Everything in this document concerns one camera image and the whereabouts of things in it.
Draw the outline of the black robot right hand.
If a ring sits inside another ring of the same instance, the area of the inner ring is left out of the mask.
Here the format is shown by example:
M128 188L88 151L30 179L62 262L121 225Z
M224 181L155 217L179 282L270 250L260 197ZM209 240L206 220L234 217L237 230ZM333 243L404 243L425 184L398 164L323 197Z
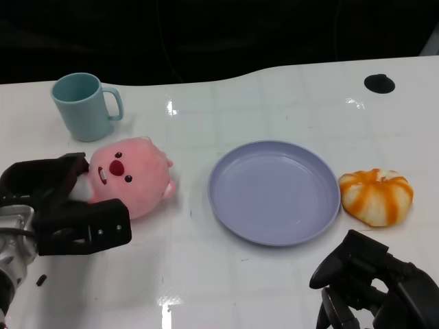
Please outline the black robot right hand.
M437 328L438 285L413 263L358 231L320 263L309 286L322 303L317 328L359 328L354 310L369 310L373 328Z

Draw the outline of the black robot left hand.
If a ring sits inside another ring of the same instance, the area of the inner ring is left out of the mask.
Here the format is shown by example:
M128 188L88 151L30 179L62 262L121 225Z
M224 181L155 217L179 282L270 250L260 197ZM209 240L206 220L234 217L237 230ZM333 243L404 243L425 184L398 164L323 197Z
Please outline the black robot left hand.
M34 211L28 235L39 255L89 255L132 240L128 208L121 200L90 204L69 198L88 168L80 152L16 162L1 174L1 205Z

